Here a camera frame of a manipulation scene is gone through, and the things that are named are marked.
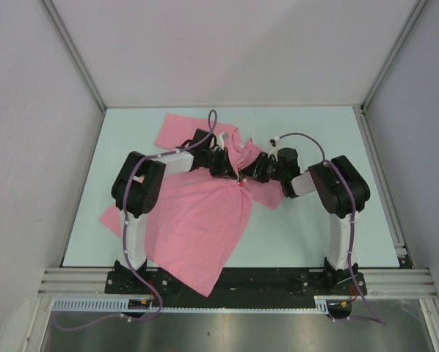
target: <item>metal floor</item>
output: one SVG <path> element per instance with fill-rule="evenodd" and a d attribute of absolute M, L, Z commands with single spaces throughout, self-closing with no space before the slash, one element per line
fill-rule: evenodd
<path fill-rule="evenodd" d="M 366 314 L 361 301 L 354 315 Z M 48 325 L 42 352 L 433 351 L 418 301 L 373 301 L 386 327 L 373 322 L 332 323 L 324 315 L 170 313 L 152 321 L 113 318 L 82 331 Z M 72 327 L 101 313 L 58 312 Z"/>

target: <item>white table surface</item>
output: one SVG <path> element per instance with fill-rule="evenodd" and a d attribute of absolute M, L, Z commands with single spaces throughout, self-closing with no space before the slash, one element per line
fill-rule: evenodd
<path fill-rule="evenodd" d="M 114 202 L 112 184 L 132 150 L 143 154 L 163 151 L 154 145 L 167 113 L 207 117 L 207 108 L 109 109 L 95 150 L 87 182 L 66 251 L 64 266 L 110 267 L 121 239 L 99 222 Z M 361 267 L 399 266 L 381 199 L 351 107 L 219 108 L 219 122 L 236 125 L 243 140 L 269 150 L 274 136 L 299 131 L 317 139 L 327 158 L 346 155 L 365 178 L 371 199 L 361 213 L 356 249 Z M 282 145 L 294 147 L 304 170 L 320 161 L 318 148 L 302 137 Z M 327 253 L 328 213 L 317 193 L 285 199 L 277 210 L 254 202 L 244 234 L 227 267 L 319 267 Z"/>

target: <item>pink fabric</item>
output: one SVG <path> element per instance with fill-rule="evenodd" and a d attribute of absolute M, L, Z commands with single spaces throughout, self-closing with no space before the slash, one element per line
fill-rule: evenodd
<path fill-rule="evenodd" d="M 197 128 L 208 130 L 207 121 L 168 114 L 156 145 L 173 149 L 192 138 Z M 257 158 L 260 148 L 252 139 L 241 147 L 237 127 L 218 123 L 215 134 L 222 132 L 229 135 L 225 146 L 236 171 Z M 208 296 L 247 226 L 252 199 L 275 209 L 283 200 L 281 186 L 276 181 L 251 180 L 239 186 L 236 180 L 211 177 L 207 169 L 165 178 L 156 207 L 148 217 L 146 255 Z M 114 205 L 102 215 L 101 222 L 120 235 L 120 216 Z"/>

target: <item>robotic arm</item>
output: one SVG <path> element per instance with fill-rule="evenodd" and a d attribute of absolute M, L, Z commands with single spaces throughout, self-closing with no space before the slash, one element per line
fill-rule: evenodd
<path fill-rule="evenodd" d="M 182 147 L 200 141 L 207 133 L 203 130 L 197 130 L 192 140 L 185 141 Z M 130 249 L 128 257 L 135 269 L 138 269 L 146 261 L 144 249 L 146 217 L 156 205 L 163 177 L 173 175 L 176 172 L 188 172 L 205 167 L 210 170 L 212 177 L 231 179 L 248 177 L 261 183 L 277 180 L 282 185 L 283 194 L 289 198 L 301 197 L 317 191 L 324 208 L 330 214 L 330 249 L 324 259 L 324 276 L 327 278 L 329 286 L 349 280 L 351 275 L 347 256 L 352 203 L 347 190 L 333 169 L 321 162 L 309 166 L 305 172 L 301 173 L 297 151 L 286 147 L 280 148 L 272 139 L 270 142 L 274 147 L 273 153 L 262 152 L 251 165 L 236 175 L 229 162 L 228 150 L 224 148 L 224 143 L 222 143 L 226 137 L 211 135 L 204 143 L 188 152 L 148 160 L 139 168 L 127 199 L 130 220 L 126 234 L 127 247 Z M 128 178 L 134 166 L 143 156 L 138 152 L 131 152 L 112 187 L 112 197 L 115 198 L 116 206 L 120 209 L 121 221 L 125 221 L 122 203 Z M 356 226 L 359 213 L 364 209 L 365 202 L 369 200 L 369 187 L 347 157 L 339 156 L 332 159 L 331 162 L 344 176 L 354 195 L 357 206 Z M 355 250 L 351 255 L 352 269 L 357 273 L 358 264 L 356 263 Z M 123 253 L 120 254 L 119 261 L 123 266 L 128 267 Z"/>

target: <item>gray wall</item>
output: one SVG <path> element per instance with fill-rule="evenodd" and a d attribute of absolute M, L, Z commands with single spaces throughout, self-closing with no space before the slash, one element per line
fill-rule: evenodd
<path fill-rule="evenodd" d="M 359 103 L 415 2 L 54 0 L 111 107 Z"/>
<path fill-rule="evenodd" d="M 439 0 L 426 8 L 369 120 L 410 249 L 439 291 Z"/>
<path fill-rule="evenodd" d="M 54 264 L 101 114 L 36 0 L 0 0 L 0 326 Z"/>

